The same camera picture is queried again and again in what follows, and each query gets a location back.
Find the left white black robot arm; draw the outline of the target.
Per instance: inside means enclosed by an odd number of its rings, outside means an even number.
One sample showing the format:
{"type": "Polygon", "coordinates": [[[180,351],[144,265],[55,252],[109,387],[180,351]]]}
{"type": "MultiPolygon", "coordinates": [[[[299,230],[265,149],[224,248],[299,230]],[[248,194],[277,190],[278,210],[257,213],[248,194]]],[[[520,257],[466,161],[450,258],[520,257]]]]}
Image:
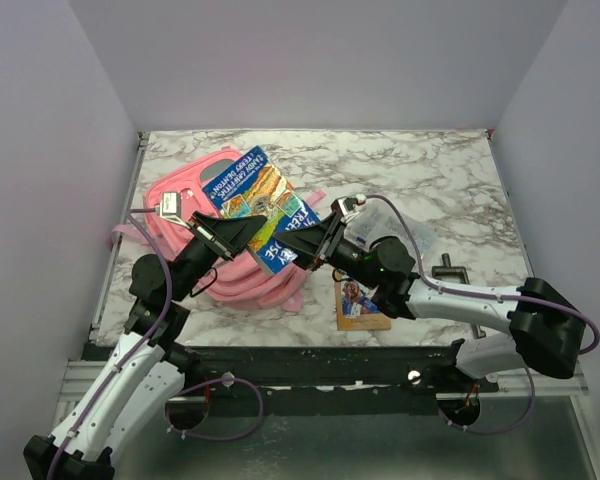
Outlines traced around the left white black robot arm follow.
{"type": "Polygon", "coordinates": [[[177,344],[189,315],[180,306],[220,260],[233,260],[264,226],[261,215],[218,219],[194,213],[192,239],[172,261],[153,238],[152,253],[132,268],[136,300],[107,363],[64,421],[48,436],[32,437],[24,459],[34,479],[111,479],[116,452],[153,412],[202,380],[198,354],[177,344]]]}

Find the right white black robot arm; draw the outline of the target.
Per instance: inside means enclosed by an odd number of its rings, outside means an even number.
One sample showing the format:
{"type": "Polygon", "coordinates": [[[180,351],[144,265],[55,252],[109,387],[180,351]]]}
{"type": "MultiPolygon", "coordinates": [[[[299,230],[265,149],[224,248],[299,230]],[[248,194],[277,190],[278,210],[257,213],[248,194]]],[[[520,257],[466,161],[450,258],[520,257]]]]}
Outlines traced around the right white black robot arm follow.
{"type": "Polygon", "coordinates": [[[296,254],[295,264],[315,270],[328,264],[373,292],[372,302],[390,318],[444,319],[478,325],[492,335],[460,342],[440,367],[440,379],[460,392],[490,373],[531,368],[547,377],[573,376],[586,323],[548,282],[529,277],[516,287],[477,287],[435,281],[416,272],[418,256],[396,236],[363,250],[344,236],[333,213],[310,227],[281,231],[277,242],[296,254]]]}

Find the pink student backpack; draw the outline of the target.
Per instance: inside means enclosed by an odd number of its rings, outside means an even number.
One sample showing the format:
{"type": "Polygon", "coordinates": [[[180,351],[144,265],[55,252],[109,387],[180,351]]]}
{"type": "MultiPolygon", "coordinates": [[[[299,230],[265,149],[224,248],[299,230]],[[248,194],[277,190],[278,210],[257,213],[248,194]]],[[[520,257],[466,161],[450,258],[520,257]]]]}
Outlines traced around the pink student backpack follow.
{"type": "MultiPolygon", "coordinates": [[[[193,237],[192,231],[184,224],[195,211],[225,219],[213,207],[202,187],[243,155],[232,148],[225,148],[161,177],[146,190],[139,210],[145,216],[148,233],[142,235],[138,228],[125,226],[118,227],[118,232],[128,232],[144,244],[149,244],[147,240],[153,238],[164,258],[174,260],[193,237]],[[158,216],[156,207],[163,192],[181,194],[180,222],[165,221],[158,216]]],[[[317,191],[303,200],[313,209],[323,196],[323,191],[317,191]]],[[[269,275],[246,249],[233,260],[218,260],[197,286],[217,302],[236,309],[258,310],[280,306],[286,311],[297,312],[302,307],[299,290],[306,277],[306,271],[294,263],[276,275],[269,275]]]]}

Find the blue treehouse book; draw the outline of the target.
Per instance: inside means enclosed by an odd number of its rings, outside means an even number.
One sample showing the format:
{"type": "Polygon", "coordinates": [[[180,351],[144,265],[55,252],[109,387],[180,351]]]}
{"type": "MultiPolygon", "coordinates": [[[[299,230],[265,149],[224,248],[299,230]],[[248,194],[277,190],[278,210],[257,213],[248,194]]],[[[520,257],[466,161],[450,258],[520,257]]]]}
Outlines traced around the blue treehouse book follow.
{"type": "Polygon", "coordinates": [[[275,240],[274,235],[319,222],[312,207],[259,146],[207,182],[202,191],[225,219],[257,215],[266,218],[247,249],[269,275],[280,273],[296,259],[296,254],[275,240]]]}

